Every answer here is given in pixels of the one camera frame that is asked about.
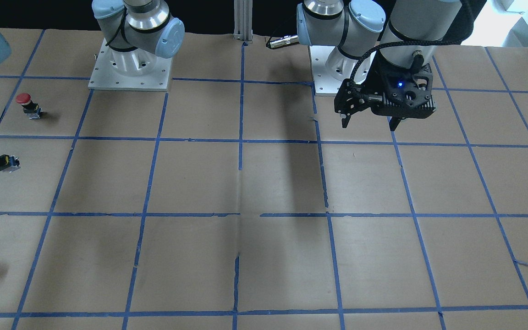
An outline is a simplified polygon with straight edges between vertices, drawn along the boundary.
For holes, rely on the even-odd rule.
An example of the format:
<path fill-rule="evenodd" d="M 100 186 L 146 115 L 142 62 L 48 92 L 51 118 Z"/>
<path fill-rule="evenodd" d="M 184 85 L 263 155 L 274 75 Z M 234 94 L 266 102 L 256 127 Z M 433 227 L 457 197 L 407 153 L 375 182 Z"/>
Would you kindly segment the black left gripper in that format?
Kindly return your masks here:
<path fill-rule="evenodd" d="M 356 84 L 352 79 L 341 82 L 335 96 L 335 113 L 340 115 L 343 129 L 348 126 L 352 115 L 369 108 L 369 96 L 385 99 L 387 69 L 388 62 L 381 53 L 376 53 L 363 84 Z M 396 131 L 401 121 L 400 117 L 392 117 L 388 122 L 390 132 Z"/>

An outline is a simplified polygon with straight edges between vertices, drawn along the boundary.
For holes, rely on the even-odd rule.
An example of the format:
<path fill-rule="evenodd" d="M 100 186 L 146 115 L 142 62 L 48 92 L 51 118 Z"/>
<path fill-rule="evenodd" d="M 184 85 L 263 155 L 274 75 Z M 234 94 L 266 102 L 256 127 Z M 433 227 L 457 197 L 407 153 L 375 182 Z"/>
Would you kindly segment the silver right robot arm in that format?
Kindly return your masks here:
<path fill-rule="evenodd" d="M 184 23 L 172 15 L 165 0 L 93 0 L 91 8 L 103 43 L 85 83 L 86 91 L 94 91 L 97 116 L 92 122 L 85 115 L 85 133 L 101 137 L 120 128 L 126 130 L 123 136 L 137 132 L 139 138 L 151 138 L 150 130 L 160 126 L 172 58 L 184 42 Z M 0 33 L 0 65 L 11 54 Z M 89 88 L 91 81 L 97 86 L 99 77 L 109 89 Z M 0 173 L 20 169 L 19 157 L 2 153 Z"/>

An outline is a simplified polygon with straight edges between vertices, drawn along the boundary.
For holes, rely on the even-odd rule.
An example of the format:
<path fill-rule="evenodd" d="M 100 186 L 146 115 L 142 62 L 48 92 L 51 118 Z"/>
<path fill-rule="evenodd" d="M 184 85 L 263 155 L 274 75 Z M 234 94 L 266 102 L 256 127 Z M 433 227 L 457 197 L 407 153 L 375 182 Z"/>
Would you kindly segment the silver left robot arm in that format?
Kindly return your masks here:
<path fill-rule="evenodd" d="M 434 114 L 430 60 L 439 46 L 469 38 L 474 23 L 468 0 L 399 0 L 390 15 L 373 0 L 304 0 L 297 34 L 266 46 L 308 46 L 314 85 L 334 98 L 343 128 L 369 109 L 389 117 L 394 131 L 401 121 Z"/>

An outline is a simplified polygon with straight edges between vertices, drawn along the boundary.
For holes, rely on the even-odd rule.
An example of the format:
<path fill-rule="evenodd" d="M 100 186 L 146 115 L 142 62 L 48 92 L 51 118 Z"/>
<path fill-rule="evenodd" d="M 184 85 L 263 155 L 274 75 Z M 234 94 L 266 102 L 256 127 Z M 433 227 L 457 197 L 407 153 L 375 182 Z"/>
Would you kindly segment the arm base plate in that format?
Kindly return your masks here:
<path fill-rule="evenodd" d="M 91 90 L 167 92 L 172 59 L 159 58 L 145 50 L 117 52 L 101 43 L 88 82 Z"/>
<path fill-rule="evenodd" d="M 309 47 L 311 69 L 317 96 L 335 96 L 345 78 L 349 78 L 356 59 L 344 56 L 336 46 Z"/>

